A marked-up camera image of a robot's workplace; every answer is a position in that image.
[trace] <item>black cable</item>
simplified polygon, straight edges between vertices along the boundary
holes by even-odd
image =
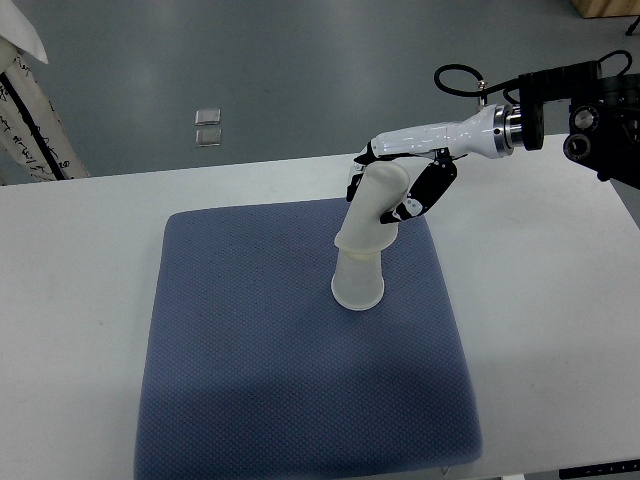
[[[499,83],[498,85],[494,85],[490,88],[485,88],[484,90],[475,90],[475,91],[465,91],[465,90],[458,90],[456,88],[451,88],[451,87],[447,87],[444,83],[442,83],[442,81],[440,80],[440,75],[442,75],[442,73],[450,71],[450,70],[460,70],[463,72],[467,72],[472,74],[474,77],[476,77],[476,79],[478,81],[483,80],[482,75],[480,75],[480,72],[478,72],[475,68],[472,68],[468,65],[463,65],[460,63],[452,63],[449,65],[443,65],[442,67],[438,68],[435,73],[433,74],[433,81],[436,84],[436,87],[438,87],[440,90],[442,90],[445,93],[448,93],[450,95],[455,95],[457,97],[465,97],[465,98],[477,98],[477,97],[486,97],[487,95],[491,95],[492,93],[496,93],[499,92],[501,90],[507,90],[507,91],[511,91],[511,90],[515,90],[516,88],[518,88],[518,79],[514,78],[511,80],[508,80],[506,82],[502,82]]]
[[[624,67],[622,70],[620,70],[620,72],[616,75],[617,77],[619,77],[620,75],[624,75],[625,73],[627,73],[627,71],[629,71],[629,69],[631,68],[631,64],[633,63],[633,57],[629,52],[627,52],[626,50],[614,50],[613,52],[607,53],[604,57],[598,59],[598,63],[602,64],[602,62],[604,62],[605,60],[608,60],[609,58],[615,55],[624,55],[627,58],[627,66]]]
[[[38,130],[38,126],[33,121],[33,117],[31,117],[31,114],[29,113],[29,109],[27,108],[27,106],[24,104],[24,102],[18,95],[18,92],[16,92],[16,89],[13,88],[13,85],[11,85],[11,82],[9,81],[5,73],[0,73],[0,84],[4,86],[9,96],[11,96],[11,98],[13,99],[13,103],[16,104],[16,107],[18,108],[20,115],[22,115],[22,120],[27,125],[27,127],[29,127],[31,136],[36,141],[38,148],[42,152],[42,155],[47,161],[49,168],[51,168],[51,172],[56,177],[56,180],[66,180],[64,174],[62,173],[62,169],[60,168],[60,165],[58,165],[58,162],[56,162],[56,159],[53,158],[53,155],[51,154],[51,150],[49,150],[49,147],[47,146],[47,142],[45,142],[44,138],[42,138],[42,135],[40,134],[40,130]]]

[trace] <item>gray floor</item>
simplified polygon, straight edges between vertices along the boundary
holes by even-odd
[[[462,120],[474,101],[432,81],[445,63],[490,84],[619,48],[640,64],[632,18],[584,20],[569,0],[14,1],[49,55],[32,70],[94,176],[356,152],[383,131]],[[222,109],[220,147],[195,147],[203,107]],[[547,105],[547,133],[568,131],[566,111]],[[0,170],[29,181],[6,153]],[[640,193],[616,188],[638,222]]]

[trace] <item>textured fabric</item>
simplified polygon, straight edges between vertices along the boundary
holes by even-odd
[[[331,294],[348,204],[174,215],[158,278],[136,478],[337,478],[480,455],[473,391],[425,222],[383,252],[386,292]]]

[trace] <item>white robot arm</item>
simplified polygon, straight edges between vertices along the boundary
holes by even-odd
[[[463,122],[435,123],[381,133],[354,160],[347,200],[351,201],[364,169],[377,160],[421,156],[434,159],[415,181],[404,200],[381,217],[393,223],[417,217],[438,201],[455,180],[453,161],[468,153],[501,158],[522,145],[520,112],[511,105],[489,105]]]
[[[601,64],[623,55],[627,65],[616,76],[602,78]],[[433,159],[414,182],[406,200],[380,217],[394,223],[422,215],[435,204],[456,178],[454,160],[468,153],[500,158],[516,146],[539,150],[544,141],[543,104],[570,99],[569,136],[564,154],[572,162],[640,189],[640,74],[627,74],[631,54],[613,51],[598,60],[526,73],[486,88],[480,73],[461,64],[436,70],[436,86],[449,94],[480,100],[480,111],[463,122],[435,123],[382,133],[355,159],[349,174],[347,201],[354,197],[364,169],[377,160],[402,156]],[[440,81],[449,70],[471,73],[478,90],[450,88]],[[510,94],[518,91],[518,99]],[[486,106],[487,96],[502,91],[506,105]]]

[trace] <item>blue cushion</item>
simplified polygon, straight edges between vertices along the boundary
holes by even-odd
[[[386,292],[331,294],[341,199],[172,216],[135,476],[337,478],[466,463],[481,437],[427,224],[383,252]]]

